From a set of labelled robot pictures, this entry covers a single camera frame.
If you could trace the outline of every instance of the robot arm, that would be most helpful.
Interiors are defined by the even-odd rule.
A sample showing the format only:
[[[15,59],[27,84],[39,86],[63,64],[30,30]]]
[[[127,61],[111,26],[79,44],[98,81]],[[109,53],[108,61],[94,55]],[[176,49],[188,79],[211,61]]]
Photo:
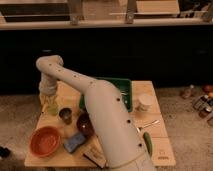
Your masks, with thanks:
[[[57,79],[84,94],[86,109],[110,170],[156,171],[121,93],[113,84],[62,67],[59,56],[41,57],[36,65],[42,72],[39,89],[43,94],[55,94]]]

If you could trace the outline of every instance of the green tray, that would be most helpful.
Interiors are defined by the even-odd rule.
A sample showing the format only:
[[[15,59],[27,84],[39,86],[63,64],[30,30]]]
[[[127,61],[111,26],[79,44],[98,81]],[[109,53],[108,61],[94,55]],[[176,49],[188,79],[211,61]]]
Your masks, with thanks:
[[[109,78],[109,77],[97,77],[97,79],[106,80],[114,84],[121,92],[123,102],[128,110],[132,111],[132,82],[126,78]],[[83,110],[86,109],[84,104],[84,97],[81,96],[79,107]]]

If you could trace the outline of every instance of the green object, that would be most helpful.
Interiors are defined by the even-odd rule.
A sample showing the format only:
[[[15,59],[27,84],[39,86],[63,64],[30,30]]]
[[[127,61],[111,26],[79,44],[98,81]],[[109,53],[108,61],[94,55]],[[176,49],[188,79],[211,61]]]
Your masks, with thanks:
[[[125,78],[108,78],[108,77],[97,77],[97,79],[100,80],[106,80],[111,82],[112,84],[117,87],[121,94],[122,94],[122,99],[123,102],[128,110],[128,112],[132,111],[132,82],[129,79]],[[84,97],[83,95],[81,96],[79,107],[83,110],[86,109],[85,104],[84,104]]]
[[[149,155],[152,157],[152,140],[148,132],[144,132],[143,139],[145,141]]]

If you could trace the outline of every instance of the jar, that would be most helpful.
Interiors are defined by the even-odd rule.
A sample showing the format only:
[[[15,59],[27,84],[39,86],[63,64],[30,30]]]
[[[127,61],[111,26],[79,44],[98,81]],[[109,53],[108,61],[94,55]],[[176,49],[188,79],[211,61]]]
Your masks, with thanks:
[[[213,99],[209,100],[207,103],[209,104],[209,106],[213,106]]]
[[[210,106],[205,107],[203,110],[199,112],[199,116],[201,118],[205,118],[212,112],[212,108]]]
[[[195,110],[203,110],[203,108],[205,108],[205,104],[206,102],[209,101],[209,96],[208,95],[204,95],[202,97],[200,97],[194,104],[193,104],[193,108]]]

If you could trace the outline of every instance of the white cup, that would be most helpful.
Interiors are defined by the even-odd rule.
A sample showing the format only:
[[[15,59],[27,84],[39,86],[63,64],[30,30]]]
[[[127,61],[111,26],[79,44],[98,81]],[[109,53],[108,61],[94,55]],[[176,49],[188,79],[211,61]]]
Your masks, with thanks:
[[[154,103],[154,97],[147,93],[140,94],[138,100],[139,100],[138,108],[143,111],[147,111],[150,108],[150,106],[152,106]]]

